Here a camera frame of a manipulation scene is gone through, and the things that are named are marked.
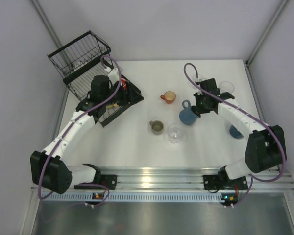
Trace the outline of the yellow mug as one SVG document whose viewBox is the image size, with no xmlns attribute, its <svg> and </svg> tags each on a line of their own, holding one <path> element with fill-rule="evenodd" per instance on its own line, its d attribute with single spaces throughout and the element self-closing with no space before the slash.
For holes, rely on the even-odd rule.
<svg viewBox="0 0 294 235">
<path fill-rule="evenodd" d="M 115 103 L 115 104 L 110 104 L 110 105 L 107 105 L 107 106 L 106 106 L 107 109 L 118 108 L 118 107 L 119 107 L 119 105 L 118 105 L 117 103 Z"/>
</svg>

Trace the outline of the red mug black handle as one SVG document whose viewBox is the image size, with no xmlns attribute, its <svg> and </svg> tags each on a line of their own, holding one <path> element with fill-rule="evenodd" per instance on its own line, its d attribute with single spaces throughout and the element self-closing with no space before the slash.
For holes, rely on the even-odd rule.
<svg viewBox="0 0 294 235">
<path fill-rule="evenodd" d="M 122 83 L 123 89 L 126 91 L 127 90 L 127 84 L 126 84 L 126 80 L 124 78 L 121 78 L 121 83 Z"/>
</svg>

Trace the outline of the blue ceramic jug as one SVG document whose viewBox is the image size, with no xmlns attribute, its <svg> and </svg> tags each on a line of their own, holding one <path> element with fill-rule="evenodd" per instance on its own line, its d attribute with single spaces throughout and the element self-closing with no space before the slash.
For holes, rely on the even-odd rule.
<svg viewBox="0 0 294 235">
<path fill-rule="evenodd" d="M 195 105 L 191 105 L 189 100 L 184 100 L 182 102 L 183 109 L 179 113 L 180 121 L 187 126 L 193 125 L 199 118 L 197 114 L 197 109 Z"/>
</svg>

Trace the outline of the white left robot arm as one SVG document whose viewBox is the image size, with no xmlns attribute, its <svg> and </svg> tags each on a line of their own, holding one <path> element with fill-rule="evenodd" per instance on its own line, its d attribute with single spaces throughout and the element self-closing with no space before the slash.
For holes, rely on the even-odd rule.
<svg viewBox="0 0 294 235">
<path fill-rule="evenodd" d="M 73 116 L 58 136 L 41 152 L 30 156 L 34 184 L 63 194 L 70 187 L 96 188 L 101 183 L 101 169 L 92 164 L 66 166 L 66 161 L 82 137 L 106 113 L 117 105 L 121 114 L 130 106 L 143 101 L 141 90 L 124 76 L 115 83 L 110 75 L 96 75 L 86 97 L 79 102 Z"/>
</svg>

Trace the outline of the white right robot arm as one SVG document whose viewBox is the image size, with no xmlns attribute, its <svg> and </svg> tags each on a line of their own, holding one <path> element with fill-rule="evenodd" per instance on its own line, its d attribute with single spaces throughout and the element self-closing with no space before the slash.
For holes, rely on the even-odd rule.
<svg viewBox="0 0 294 235">
<path fill-rule="evenodd" d="M 279 125 L 270 126 L 245 111 L 231 93 L 220 91 L 213 78 L 197 82 L 196 86 L 201 92 L 194 94 L 194 113 L 200 117 L 215 112 L 247 140 L 245 155 L 218 171 L 215 185 L 219 189 L 232 187 L 249 174 L 286 163 L 284 131 Z"/>
</svg>

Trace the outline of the clear glass at back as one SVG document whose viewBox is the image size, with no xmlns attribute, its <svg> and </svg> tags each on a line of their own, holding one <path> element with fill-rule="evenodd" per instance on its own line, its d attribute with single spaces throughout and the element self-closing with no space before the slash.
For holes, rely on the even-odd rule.
<svg viewBox="0 0 294 235">
<path fill-rule="evenodd" d="M 192 76 L 192 80 L 195 82 L 195 78 L 204 78 L 201 74 L 198 74 L 198 75 L 196 75 L 196 74 L 194 74 L 193 76 Z"/>
</svg>

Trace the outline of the clear glass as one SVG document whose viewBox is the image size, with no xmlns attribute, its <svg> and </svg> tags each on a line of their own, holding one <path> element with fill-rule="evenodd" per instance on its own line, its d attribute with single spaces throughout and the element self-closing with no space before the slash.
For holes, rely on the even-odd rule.
<svg viewBox="0 0 294 235">
<path fill-rule="evenodd" d="M 195 78 L 204 78 L 201 74 L 198 74 L 198 75 L 196 75 L 196 74 L 194 74 L 193 76 L 192 76 L 192 80 L 195 82 Z"/>
<path fill-rule="evenodd" d="M 232 94 L 235 91 L 235 86 L 229 81 L 222 81 L 219 83 L 220 93 L 230 93 Z"/>
<path fill-rule="evenodd" d="M 169 142 L 178 143 L 183 140 L 185 131 L 180 123 L 172 123 L 167 128 L 167 134 Z"/>
</svg>

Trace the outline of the clear glass far right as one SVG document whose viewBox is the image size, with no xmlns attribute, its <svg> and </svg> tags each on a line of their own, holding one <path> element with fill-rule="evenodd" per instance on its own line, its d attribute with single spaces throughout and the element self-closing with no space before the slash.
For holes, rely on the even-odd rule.
<svg viewBox="0 0 294 235">
<path fill-rule="evenodd" d="M 232 94 L 235 91 L 235 86 L 229 81 L 222 81 L 219 83 L 220 93 L 230 93 Z"/>
</svg>

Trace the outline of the orange small cup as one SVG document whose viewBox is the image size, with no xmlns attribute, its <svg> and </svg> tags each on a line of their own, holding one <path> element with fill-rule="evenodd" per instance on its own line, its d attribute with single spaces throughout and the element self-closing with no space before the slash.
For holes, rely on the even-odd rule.
<svg viewBox="0 0 294 235">
<path fill-rule="evenodd" d="M 164 100 L 167 104 L 172 104 L 176 99 L 176 94 L 173 91 L 167 91 L 160 95 L 160 98 Z"/>
</svg>

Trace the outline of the olive green small cup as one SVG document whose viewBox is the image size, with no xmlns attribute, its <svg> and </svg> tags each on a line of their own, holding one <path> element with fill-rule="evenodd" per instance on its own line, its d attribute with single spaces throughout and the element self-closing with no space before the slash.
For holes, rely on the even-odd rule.
<svg viewBox="0 0 294 235">
<path fill-rule="evenodd" d="M 153 134 L 155 134 L 155 135 L 162 134 L 162 132 L 164 130 L 163 122 L 161 122 L 159 120 L 155 120 L 155 121 L 150 121 L 149 124 L 150 124 L 151 131 Z"/>
</svg>

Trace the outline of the clear glass near centre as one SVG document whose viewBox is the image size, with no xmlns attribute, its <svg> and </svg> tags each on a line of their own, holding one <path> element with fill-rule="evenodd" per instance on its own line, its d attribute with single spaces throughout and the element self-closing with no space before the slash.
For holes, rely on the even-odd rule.
<svg viewBox="0 0 294 235">
<path fill-rule="evenodd" d="M 180 123 L 172 123 L 167 128 L 167 134 L 169 142 L 178 143 L 183 140 L 185 131 Z"/>
</svg>

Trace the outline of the dark blue mug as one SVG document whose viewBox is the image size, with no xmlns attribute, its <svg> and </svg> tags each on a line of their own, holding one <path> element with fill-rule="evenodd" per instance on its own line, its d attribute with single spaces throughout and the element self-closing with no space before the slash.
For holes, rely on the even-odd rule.
<svg viewBox="0 0 294 235">
<path fill-rule="evenodd" d="M 240 140 L 240 139 L 244 138 L 244 136 L 242 135 L 242 133 L 239 132 L 238 129 L 235 128 L 234 125 L 231 125 L 231 126 L 230 126 L 230 128 L 229 128 L 229 133 L 230 133 L 230 135 L 231 135 L 233 138 L 235 138 L 235 139 Z"/>
</svg>

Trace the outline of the aluminium mounting rail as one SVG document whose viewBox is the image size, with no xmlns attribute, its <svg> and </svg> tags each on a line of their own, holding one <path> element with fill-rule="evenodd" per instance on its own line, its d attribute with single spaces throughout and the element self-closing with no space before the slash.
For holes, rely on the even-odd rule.
<svg viewBox="0 0 294 235">
<path fill-rule="evenodd" d="M 204 191 L 203 175 L 214 175 L 218 169 L 204 168 L 170 168 L 170 167 L 103 167 L 103 174 L 117 175 L 116 190 L 179 190 Z M 269 180 L 278 176 L 274 168 L 256 174 L 256 177 Z M 253 179 L 252 192 L 294 191 L 291 173 L 277 181 L 266 183 Z"/>
</svg>

